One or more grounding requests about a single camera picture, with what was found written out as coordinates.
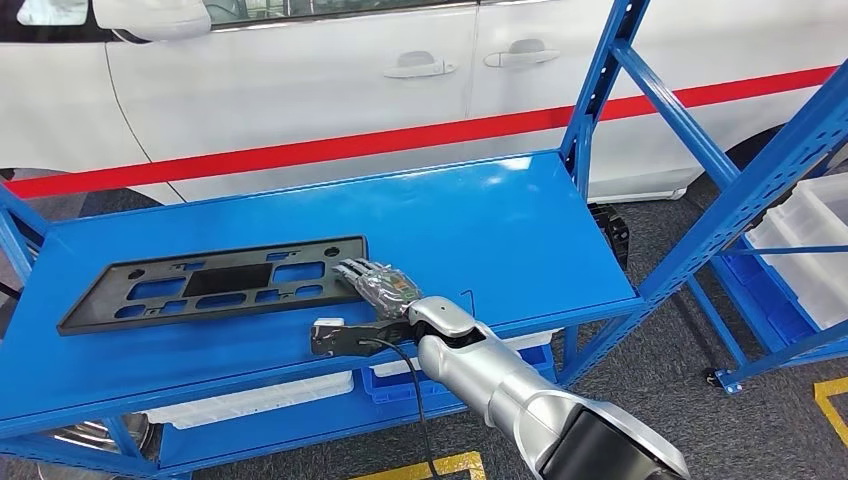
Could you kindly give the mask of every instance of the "red stripe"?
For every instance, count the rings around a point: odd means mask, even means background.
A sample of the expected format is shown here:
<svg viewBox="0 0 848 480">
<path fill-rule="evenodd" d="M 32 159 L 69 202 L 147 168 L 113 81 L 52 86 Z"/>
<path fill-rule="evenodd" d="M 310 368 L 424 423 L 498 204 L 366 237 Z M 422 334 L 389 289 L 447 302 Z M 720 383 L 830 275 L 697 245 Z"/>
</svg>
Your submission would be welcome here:
<svg viewBox="0 0 848 480">
<path fill-rule="evenodd" d="M 821 85 L 834 70 L 836 66 L 814 68 L 703 87 L 684 88 L 675 93 L 685 106 L 698 107 Z M 17 180 L 6 183 L 6 187 L 22 198 L 31 198 L 326 162 L 563 127 L 568 122 L 573 108 L 573 106 L 549 108 L 438 125 Z M 654 112 L 656 110 L 644 96 L 619 98 L 607 102 L 601 114 L 601 120 L 635 117 Z"/>
</svg>

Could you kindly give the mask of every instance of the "white car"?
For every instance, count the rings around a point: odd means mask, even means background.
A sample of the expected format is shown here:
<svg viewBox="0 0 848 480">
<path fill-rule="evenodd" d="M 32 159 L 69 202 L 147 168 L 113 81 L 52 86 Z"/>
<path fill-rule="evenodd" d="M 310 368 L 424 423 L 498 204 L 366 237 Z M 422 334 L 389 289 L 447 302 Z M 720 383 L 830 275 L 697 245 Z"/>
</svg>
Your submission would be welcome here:
<svg viewBox="0 0 848 480">
<path fill-rule="evenodd" d="M 555 147 L 611 4 L 91 1 L 0 0 L 0 168 L 88 172 L 22 196 L 175 203 Z M 848 2 L 655 0 L 635 46 L 729 149 L 845 59 Z M 703 170 L 621 76 L 591 197 L 677 198 Z"/>
</svg>

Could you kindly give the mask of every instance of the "car side mirror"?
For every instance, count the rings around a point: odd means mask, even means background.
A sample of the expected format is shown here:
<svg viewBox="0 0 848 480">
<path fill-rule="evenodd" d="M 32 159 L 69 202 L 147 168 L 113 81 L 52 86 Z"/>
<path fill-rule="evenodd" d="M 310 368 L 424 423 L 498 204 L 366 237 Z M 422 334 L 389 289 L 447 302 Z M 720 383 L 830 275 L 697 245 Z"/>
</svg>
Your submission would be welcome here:
<svg viewBox="0 0 848 480">
<path fill-rule="evenodd" d="M 208 33 L 203 0 L 92 0 L 100 28 L 126 30 L 143 40 L 180 40 Z"/>
</svg>

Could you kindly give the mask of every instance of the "car window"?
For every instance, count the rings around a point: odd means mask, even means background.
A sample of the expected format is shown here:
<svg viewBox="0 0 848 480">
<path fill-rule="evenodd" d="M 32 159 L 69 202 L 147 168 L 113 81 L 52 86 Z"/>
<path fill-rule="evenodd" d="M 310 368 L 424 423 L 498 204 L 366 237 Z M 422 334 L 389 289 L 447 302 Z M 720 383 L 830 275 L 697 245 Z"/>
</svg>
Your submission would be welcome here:
<svg viewBox="0 0 848 480">
<path fill-rule="evenodd" d="M 456 3 L 461 0 L 203 0 L 212 25 L 337 15 Z"/>
<path fill-rule="evenodd" d="M 105 42 L 88 0 L 0 0 L 0 42 Z"/>
</svg>

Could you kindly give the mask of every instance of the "car door handle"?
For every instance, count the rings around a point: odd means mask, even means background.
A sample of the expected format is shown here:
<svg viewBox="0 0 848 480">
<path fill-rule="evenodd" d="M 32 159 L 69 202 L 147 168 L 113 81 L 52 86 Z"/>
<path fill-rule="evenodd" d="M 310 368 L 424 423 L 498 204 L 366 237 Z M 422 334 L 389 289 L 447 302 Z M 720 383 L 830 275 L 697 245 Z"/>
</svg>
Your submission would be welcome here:
<svg viewBox="0 0 848 480">
<path fill-rule="evenodd" d="M 397 64 L 383 70 L 387 78 L 417 78 L 447 75 L 456 71 L 456 64 L 435 58 L 430 52 L 406 52 L 399 56 Z"/>
<path fill-rule="evenodd" d="M 538 38 L 516 40 L 505 52 L 486 55 L 483 63 L 494 68 L 515 68 L 549 62 L 559 57 L 559 50 L 546 48 Z"/>
</svg>

